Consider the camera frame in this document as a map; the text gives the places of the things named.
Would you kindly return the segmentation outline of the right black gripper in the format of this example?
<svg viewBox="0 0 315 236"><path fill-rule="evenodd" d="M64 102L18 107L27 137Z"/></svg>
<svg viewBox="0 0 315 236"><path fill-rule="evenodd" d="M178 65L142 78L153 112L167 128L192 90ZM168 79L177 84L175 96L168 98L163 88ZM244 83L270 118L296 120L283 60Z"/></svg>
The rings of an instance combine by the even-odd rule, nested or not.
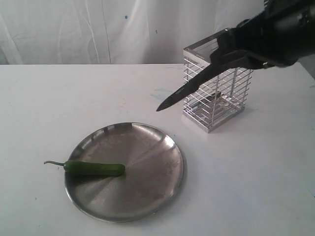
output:
<svg viewBox="0 0 315 236"><path fill-rule="evenodd" d="M211 63L227 68L262 69L288 67L295 63L280 51L270 24L263 18L247 19L217 37L218 48L210 55Z"/></svg>

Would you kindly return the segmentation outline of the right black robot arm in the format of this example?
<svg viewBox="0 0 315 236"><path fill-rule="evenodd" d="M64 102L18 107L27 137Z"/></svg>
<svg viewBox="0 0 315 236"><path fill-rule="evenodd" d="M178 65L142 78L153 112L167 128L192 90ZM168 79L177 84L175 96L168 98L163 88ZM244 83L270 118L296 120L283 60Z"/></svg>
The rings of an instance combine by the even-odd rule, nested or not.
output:
<svg viewBox="0 0 315 236"><path fill-rule="evenodd" d="M211 63L224 68L288 67L315 53L315 2L270 0L258 15L217 37Z"/></svg>

